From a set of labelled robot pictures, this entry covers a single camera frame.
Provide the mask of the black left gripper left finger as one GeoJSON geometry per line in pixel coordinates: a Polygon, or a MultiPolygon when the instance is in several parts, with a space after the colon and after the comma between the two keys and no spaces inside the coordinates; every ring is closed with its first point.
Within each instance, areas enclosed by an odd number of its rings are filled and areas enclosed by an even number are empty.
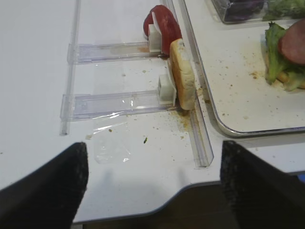
{"type": "Polygon", "coordinates": [[[2,229],[69,229],[89,179],[84,142],[0,191],[2,229]]]}

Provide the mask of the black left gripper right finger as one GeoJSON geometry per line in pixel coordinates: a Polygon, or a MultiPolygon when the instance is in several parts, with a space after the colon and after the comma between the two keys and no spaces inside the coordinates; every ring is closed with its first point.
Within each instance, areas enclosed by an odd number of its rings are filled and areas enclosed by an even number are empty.
{"type": "Polygon", "coordinates": [[[241,229],[303,229],[305,184],[235,141],[223,141],[220,181],[241,229]]]}

